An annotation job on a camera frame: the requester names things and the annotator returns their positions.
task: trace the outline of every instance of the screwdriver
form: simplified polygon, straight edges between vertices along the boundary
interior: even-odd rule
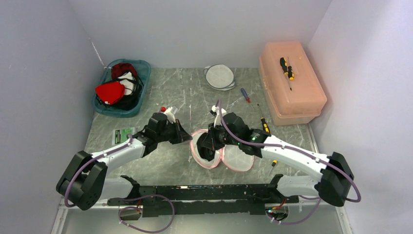
[[[260,110],[261,123],[263,124],[263,130],[266,131],[267,133],[270,133],[270,129],[269,129],[268,125],[267,125],[267,122],[265,121],[265,118],[263,117],[263,113],[261,112],[261,107],[260,107],[259,104],[257,104],[257,106],[258,106],[258,109]],[[273,161],[272,161],[272,164],[271,164],[271,170],[270,170],[270,172],[269,172],[268,174],[271,174],[272,169],[274,169],[274,167],[275,167],[276,165],[277,165],[277,161],[276,161],[276,160],[273,160]]]
[[[276,160],[272,161],[271,170],[268,174],[271,174],[272,169],[274,169],[276,165],[277,165],[277,161]]]
[[[284,75],[287,78],[287,82],[288,82],[288,86],[290,86],[290,90],[293,91],[293,89],[291,88],[291,84],[290,84],[290,79],[288,78],[288,67],[287,67],[287,61],[285,61],[284,57],[282,57],[280,59],[280,65],[282,67],[282,70],[284,71]]]
[[[290,65],[290,57],[287,57],[287,59],[288,59],[288,65]],[[290,80],[294,80],[294,72],[291,66],[288,66],[288,78]]]
[[[245,100],[251,105],[252,109],[254,109],[254,107],[251,104],[251,101],[249,100],[248,94],[246,94],[246,91],[244,88],[241,88],[241,93],[243,94]]]
[[[268,128],[267,122],[265,121],[265,118],[263,117],[263,113],[261,112],[261,107],[259,104],[257,104],[257,106],[258,106],[258,110],[260,110],[261,123],[263,124],[263,130],[266,131],[267,133],[270,133],[270,129]]]

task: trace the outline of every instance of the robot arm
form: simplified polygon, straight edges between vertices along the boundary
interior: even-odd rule
[[[216,119],[220,118],[217,108],[212,108],[216,113]],[[208,127],[208,133],[203,134],[198,142],[198,153],[206,160],[214,158],[214,152],[225,145],[238,145],[246,154],[260,158],[278,160],[307,174],[307,176],[285,176],[276,175],[270,182],[278,191],[279,197],[292,195],[319,196],[327,203],[334,206],[343,206],[350,190],[350,182],[338,171],[320,161],[329,162],[354,179],[343,155],[334,152],[331,156],[314,153],[287,142],[274,135],[270,135],[261,129],[250,129],[243,120],[234,113],[226,114],[222,111],[223,119],[235,136],[252,145],[239,142],[232,137],[222,126],[220,121],[215,120]]]
[[[163,113],[154,113],[144,129],[129,140],[110,149],[88,154],[80,151],[72,158],[56,190],[65,196],[71,180],[77,171],[88,162],[94,160],[83,169],[73,182],[68,200],[82,210],[92,207],[98,200],[113,197],[135,198],[139,195],[139,184],[132,178],[121,176],[116,179],[106,178],[116,168],[145,157],[157,148],[158,143],[169,141],[178,144],[191,140],[178,119],[175,119],[172,108]]]

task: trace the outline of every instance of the red fabric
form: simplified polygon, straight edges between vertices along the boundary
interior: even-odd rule
[[[116,79],[127,72],[131,72],[132,76],[135,78],[138,77],[138,73],[132,64],[121,62],[112,67],[112,79]]]
[[[101,84],[94,90],[97,96],[109,105],[117,103],[125,94],[125,86],[118,81]]]

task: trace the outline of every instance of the teal plastic basket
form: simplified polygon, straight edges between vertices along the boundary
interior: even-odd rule
[[[102,104],[99,104],[96,98],[96,92],[94,93],[93,100],[92,100],[92,106],[94,110],[100,114],[106,115],[106,116],[113,116],[113,117],[119,117],[119,118],[128,118],[128,117],[133,117],[137,115],[141,109],[142,103],[143,103],[143,97],[145,96],[145,91],[148,86],[148,81],[150,77],[150,72],[152,71],[152,68],[149,63],[143,60],[132,60],[132,59],[118,59],[113,62],[111,62],[108,67],[106,68],[105,72],[102,75],[102,78],[100,79],[100,84],[103,84],[107,81],[112,80],[112,73],[111,69],[113,66],[115,66],[118,63],[121,62],[128,62],[132,64],[132,66],[135,68],[135,70],[138,72],[139,77],[141,78],[144,86],[142,88],[142,91],[139,95],[139,102],[138,104],[133,107],[131,110],[125,111],[125,110],[120,110],[114,107],[106,107]]]

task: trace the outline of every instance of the gray marble surface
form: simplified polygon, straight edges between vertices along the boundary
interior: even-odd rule
[[[175,116],[188,133],[205,129],[213,122],[209,110],[219,98],[222,99],[224,109],[242,117],[250,128],[261,128],[261,116],[256,107],[259,103],[273,135],[293,145],[313,150],[307,125],[274,125],[258,69],[232,70],[236,80],[235,88],[218,91],[208,86],[202,68],[153,69],[140,113],[132,118],[115,118],[96,113],[85,151],[92,153],[112,147],[114,129],[136,127],[141,130],[161,106],[176,106],[178,112]],[[248,92],[254,110],[242,96],[242,87]],[[268,174],[270,169],[271,160],[256,158],[253,168],[244,173],[233,172],[222,162],[218,167],[207,170],[191,158],[189,142],[177,145],[164,142],[150,155],[123,165],[108,177],[128,175],[141,185],[199,185],[268,183],[274,174],[303,175],[282,162],[279,162],[271,175]]]

